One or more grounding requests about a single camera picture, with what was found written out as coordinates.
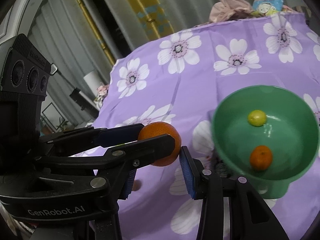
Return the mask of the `yellow cherry tomato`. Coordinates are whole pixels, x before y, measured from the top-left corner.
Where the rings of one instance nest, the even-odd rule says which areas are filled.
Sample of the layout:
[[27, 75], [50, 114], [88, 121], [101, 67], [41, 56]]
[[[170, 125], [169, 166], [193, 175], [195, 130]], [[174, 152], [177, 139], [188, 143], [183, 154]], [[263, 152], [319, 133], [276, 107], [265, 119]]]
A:
[[139, 179], [135, 179], [132, 186], [132, 191], [138, 191], [142, 187], [142, 182]]

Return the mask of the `green plastic bowl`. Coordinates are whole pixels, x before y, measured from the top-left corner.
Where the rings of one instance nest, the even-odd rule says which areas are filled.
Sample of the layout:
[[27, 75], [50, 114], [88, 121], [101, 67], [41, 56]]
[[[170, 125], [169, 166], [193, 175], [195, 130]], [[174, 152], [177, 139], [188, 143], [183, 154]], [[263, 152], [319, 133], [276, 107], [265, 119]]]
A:
[[[253, 110], [267, 121], [255, 127], [247, 117]], [[219, 157], [235, 174], [246, 177], [265, 199], [283, 197], [289, 185], [313, 165], [319, 148], [319, 124], [309, 105], [295, 93], [274, 86], [251, 86], [230, 94], [215, 109], [212, 136]], [[249, 156], [267, 146], [273, 161], [255, 171]]]

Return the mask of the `green tomato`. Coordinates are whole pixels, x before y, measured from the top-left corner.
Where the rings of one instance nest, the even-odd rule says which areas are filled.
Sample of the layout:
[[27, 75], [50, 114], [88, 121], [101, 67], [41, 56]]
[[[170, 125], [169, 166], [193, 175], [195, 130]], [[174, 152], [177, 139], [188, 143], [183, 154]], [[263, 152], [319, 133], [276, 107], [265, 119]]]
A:
[[267, 121], [266, 113], [261, 110], [253, 110], [247, 117], [248, 123], [255, 127], [263, 126]]

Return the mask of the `orange tangerine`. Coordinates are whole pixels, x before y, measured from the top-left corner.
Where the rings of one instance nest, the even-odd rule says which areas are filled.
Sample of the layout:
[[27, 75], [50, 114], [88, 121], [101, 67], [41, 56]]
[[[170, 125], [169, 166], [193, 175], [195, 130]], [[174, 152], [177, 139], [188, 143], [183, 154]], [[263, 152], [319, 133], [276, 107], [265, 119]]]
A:
[[249, 164], [256, 171], [267, 170], [273, 161], [272, 151], [264, 145], [257, 146], [249, 157]]
[[152, 154], [158, 158], [152, 163], [153, 166], [163, 167], [172, 164], [178, 157], [181, 148], [181, 136], [174, 126], [167, 122], [157, 121], [150, 123], [142, 128], [138, 135], [138, 140], [152, 140]]

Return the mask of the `yellow patterned curtain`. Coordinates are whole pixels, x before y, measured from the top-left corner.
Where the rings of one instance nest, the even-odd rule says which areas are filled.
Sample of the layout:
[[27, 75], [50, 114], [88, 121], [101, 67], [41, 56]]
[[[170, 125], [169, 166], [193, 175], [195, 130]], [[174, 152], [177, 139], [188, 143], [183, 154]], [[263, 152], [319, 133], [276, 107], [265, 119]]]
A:
[[127, 0], [149, 40], [174, 33], [159, 0]]

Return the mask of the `potted plant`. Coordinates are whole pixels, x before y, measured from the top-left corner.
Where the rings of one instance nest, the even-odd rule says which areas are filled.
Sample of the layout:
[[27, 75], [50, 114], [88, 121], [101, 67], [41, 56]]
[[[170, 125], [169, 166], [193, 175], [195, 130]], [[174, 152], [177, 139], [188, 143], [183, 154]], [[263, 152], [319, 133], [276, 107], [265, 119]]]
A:
[[69, 129], [69, 121], [64, 117], [59, 117], [59, 124], [55, 127], [57, 132], [64, 132]]

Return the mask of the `black light stand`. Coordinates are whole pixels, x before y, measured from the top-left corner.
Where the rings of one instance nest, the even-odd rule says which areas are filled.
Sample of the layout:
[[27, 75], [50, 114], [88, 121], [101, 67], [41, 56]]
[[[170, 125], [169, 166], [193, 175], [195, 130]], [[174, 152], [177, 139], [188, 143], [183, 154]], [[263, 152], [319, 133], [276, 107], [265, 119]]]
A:
[[86, 110], [87, 112], [91, 111], [94, 113], [94, 115], [97, 115], [99, 113], [97, 106], [91, 101], [91, 99], [85, 95], [81, 89], [74, 86], [58, 69], [57, 65], [55, 63], [51, 64], [51, 71], [50, 75], [54, 76], [55, 74], [59, 74], [63, 80], [67, 82], [67, 84], [73, 89], [72, 93], [70, 94], [70, 97], [72, 100], [77, 103], [81, 110]]

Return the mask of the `pink cloth pile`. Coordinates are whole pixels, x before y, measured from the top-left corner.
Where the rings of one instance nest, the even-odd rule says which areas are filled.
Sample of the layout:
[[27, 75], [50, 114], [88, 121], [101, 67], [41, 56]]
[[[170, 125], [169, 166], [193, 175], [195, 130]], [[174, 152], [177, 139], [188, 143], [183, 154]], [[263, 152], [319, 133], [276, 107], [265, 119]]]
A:
[[210, 11], [209, 22], [219, 23], [251, 17], [253, 8], [245, 0], [220, 0]]

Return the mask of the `white paper roll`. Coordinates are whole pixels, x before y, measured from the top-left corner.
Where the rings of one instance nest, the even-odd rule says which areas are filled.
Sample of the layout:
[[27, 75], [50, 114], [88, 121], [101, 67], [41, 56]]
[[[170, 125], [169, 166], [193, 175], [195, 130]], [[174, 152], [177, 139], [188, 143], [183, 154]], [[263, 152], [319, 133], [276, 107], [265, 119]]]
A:
[[85, 75], [83, 79], [93, 93], [97, 92], [98, 88], [104, 85], [104, 82], [95, 70]]

